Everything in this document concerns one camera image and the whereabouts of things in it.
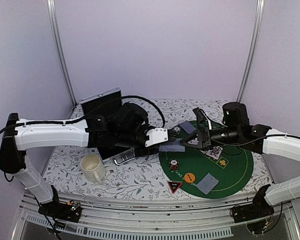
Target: green felt surface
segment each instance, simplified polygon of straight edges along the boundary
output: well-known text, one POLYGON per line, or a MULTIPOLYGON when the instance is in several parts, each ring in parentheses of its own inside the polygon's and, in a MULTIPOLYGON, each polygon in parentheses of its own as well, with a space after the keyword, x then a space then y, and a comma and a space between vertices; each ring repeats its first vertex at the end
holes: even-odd
MULTIPOLYGON (((178 138, 187 134, 181 130, 178 138)), ((164 173, 171 181, 183 182, 180 187, 185 192, 207 199, 221 199, 240 191, 248 183, 254 170, 254 160, 250 151, 236 147, 224 146, 218 160, 204 155, 199 150, 186 147, 185 152, 160 152, 159 159, 164 173), (179 169, 170 171, 170 160, 179 161, 179 169), (183 177, 187 173, 195 175, 194 183, 187 183, 183 177), (197 189, 196 184, 208 173, 219 180, 219 183, 207 195, 197 189)))

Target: wall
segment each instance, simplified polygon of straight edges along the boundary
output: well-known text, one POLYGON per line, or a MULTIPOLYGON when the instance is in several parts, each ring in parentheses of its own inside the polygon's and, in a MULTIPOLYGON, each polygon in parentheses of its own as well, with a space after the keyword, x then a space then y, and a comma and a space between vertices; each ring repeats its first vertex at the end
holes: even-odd
POLYGON ((236 99, 256 0, 59 0, 55 7, 78 99, 116 86, 152 99, 236 99))
MULTIPOLYGON (((252 124, 300 136, 300 1, 265 1, 243 102, 252 124)), ((300 163, 265 156, 276 183, 300 175, 300 163)), ((300 199, 292 202, 300 224, 300 199)))
MULTIPOLYGON (((0 129, 9 113, 26 119, 64 119, 71 112, 45 0, 0 0, 0 129)), ((50 148, 29 152, 38 170, 50 148)), ((24 190, 0 171, 0 240, 12 235, 24 190)))

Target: red triangle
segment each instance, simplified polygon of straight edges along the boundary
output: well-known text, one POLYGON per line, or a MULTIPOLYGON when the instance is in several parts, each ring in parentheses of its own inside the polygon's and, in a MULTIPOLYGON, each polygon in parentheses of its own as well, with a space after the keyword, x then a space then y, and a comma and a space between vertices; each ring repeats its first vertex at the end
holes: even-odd
POLYGON ((168 181, 168 185, 171 189, 171 192, 174 194, 182 185, 182 182, 179 181, 168 181))

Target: cream mug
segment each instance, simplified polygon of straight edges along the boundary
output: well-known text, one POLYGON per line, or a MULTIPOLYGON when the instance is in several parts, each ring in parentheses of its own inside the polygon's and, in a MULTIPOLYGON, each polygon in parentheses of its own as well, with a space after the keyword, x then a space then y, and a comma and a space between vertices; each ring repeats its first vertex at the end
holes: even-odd
POLYGON ((106 175, 106 168, 98 155, 88 154, 84 156, 81 159, 80 167, 88 181, 103 184, 102 178, 106 175))

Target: orange disc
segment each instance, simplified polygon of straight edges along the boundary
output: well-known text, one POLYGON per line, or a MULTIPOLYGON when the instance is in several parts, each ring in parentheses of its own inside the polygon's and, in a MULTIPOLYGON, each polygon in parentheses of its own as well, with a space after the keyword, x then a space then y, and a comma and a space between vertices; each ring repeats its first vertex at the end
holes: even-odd
POLYGON ((184 175, 184 180, 188 184, 191 184, 191 183, 193 183, 196 180, 196 176, 193 173, 189 172, 186 175, 184 175))

